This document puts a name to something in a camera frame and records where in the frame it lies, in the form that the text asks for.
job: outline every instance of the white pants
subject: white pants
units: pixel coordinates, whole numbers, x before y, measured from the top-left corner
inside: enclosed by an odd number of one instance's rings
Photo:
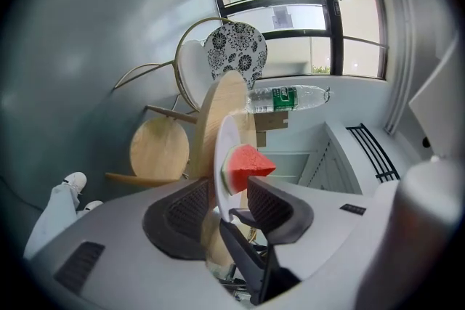
[[[23,257],[31,259],[54,237],[63,232],[79,217],[88,211],[76,212],[79,205],[78,193],[67,184],[60,184],[52,189],[49,203],[36,222]]]

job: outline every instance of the watermelon slice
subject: watermelon slice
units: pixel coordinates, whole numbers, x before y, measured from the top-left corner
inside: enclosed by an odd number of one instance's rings
[[[247,189],[249,176],[267,176],[275,164],[249,144],[234,146],[228,152],[221,168],[223,181],[231,194]]]

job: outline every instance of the plastic water bottle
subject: plastic water bottle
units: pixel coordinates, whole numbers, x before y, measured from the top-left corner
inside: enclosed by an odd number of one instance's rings
[[[249,113],[305,110],[329,101],[331,92],[317,86],[276,86],[248,92],[246,110]]]

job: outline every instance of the person's leg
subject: person's leg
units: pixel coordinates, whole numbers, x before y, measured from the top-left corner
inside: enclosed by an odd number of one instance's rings
[[[78,219],[80,219],[83,215],[88,214],[88,212],[90,212],[92,209],[102,204],[103,202],[101,202],[100,200],[94,200],[93,202],[88,203],[82,211],[76,212]]]
[[[36,222],[24,250],[24,258],[32,258],[41,248],[76,219],[78,194],[86,186],[86,177],[80,172],[67,176],[54,187],[44,212]]]

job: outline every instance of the green bottle label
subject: green bottle label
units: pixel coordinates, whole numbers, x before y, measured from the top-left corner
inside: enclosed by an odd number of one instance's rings
[[[273,88],[273,110],[289,111],[295,110],[299,104],[297,89],[292,86]]]

